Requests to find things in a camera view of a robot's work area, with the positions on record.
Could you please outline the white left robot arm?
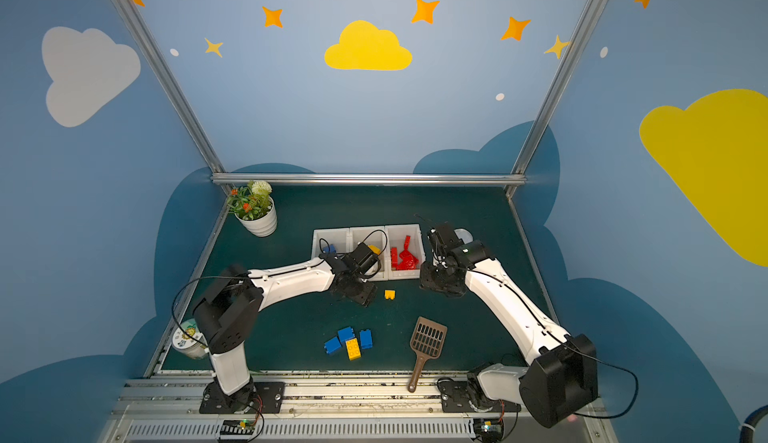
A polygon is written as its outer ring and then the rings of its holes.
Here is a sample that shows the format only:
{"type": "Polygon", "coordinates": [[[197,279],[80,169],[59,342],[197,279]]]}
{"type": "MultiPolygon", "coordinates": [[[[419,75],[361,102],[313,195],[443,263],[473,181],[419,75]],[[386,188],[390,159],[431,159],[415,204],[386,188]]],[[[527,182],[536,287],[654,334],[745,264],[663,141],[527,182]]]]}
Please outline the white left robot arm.
{"type": "Polygon", "coordinates": [[[332,291],[366,307],[376,285],[369,272],[380,254],[360,243],[347,253],[322,253],[304,263],[267,269],[228,268],[192,307],[214,370],[214,388],[226,397],[252,382],[244,342],[261,310],[304,294],[332,291]]]}

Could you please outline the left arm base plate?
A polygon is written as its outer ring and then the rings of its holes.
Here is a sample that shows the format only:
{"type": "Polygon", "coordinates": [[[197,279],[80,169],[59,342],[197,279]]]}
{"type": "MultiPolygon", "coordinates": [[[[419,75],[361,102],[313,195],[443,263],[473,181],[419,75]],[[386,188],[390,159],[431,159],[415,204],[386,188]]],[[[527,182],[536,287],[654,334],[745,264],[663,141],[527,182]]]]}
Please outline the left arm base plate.
{"type": "Polygon", "coordinates": [[[285,392],[284,382],[253,382],[231,395],[221,389],[215,379],[203,392],[200,414],[277,414],[285,392]]]}

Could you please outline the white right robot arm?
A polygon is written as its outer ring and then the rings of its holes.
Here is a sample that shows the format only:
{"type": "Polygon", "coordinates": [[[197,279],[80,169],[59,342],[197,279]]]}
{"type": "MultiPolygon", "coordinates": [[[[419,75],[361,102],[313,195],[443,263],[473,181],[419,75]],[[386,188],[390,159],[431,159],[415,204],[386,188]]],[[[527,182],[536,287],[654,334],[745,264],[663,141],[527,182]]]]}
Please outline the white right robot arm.
{"type": "Polygon", "coordinates": [[[421,265],[424,289],[477,295],[515,341],[527,369],[491,364],[468,377],[469,398],[481,408],[502,400],[524,406],[551,428],[598,398],[596,348],[571,336],[513,282],[479,240],[464,242],[449,223],[428,232],[432,260],[421,265]]]}

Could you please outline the red lego brick small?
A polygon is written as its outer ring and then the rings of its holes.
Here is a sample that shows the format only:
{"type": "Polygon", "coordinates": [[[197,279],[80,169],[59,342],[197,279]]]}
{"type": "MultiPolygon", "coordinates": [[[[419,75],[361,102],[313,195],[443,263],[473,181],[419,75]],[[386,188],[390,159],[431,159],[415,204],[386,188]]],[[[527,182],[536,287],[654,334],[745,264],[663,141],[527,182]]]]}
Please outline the red lego brick small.
{"type": "Polygon", "coordinates": [[[393,271],[399,270],[399,256],[398,251],[395,247],[392,247],[390,249],[390,262],[391,262],[391,269],[393,271]]]}

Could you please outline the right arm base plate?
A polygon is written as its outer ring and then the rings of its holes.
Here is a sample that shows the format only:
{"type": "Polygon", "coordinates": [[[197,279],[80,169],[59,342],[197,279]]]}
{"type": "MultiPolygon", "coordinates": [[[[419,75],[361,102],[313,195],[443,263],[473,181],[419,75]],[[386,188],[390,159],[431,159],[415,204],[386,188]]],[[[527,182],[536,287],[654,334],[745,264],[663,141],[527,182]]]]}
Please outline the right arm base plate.
{"type": "Polygon", "coordinates": [[[515,413],[522,406],[506,400],[488,398],[476,382],[456,381],[452,378],[439,378],[436,388],[444,413],[515,413]]]}

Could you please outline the red tall lego brick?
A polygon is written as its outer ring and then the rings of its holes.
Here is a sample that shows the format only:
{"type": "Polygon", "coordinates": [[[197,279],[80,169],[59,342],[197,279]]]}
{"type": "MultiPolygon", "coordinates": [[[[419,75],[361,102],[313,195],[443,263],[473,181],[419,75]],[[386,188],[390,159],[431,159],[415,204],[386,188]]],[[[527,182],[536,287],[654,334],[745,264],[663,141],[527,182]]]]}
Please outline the red tall lego brick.
{"type": "Polygon", "coordinates": [[[410,252],[401,252],[399,258],[398,271],[411,271],[419,268],[419,260],[410,252]]]}

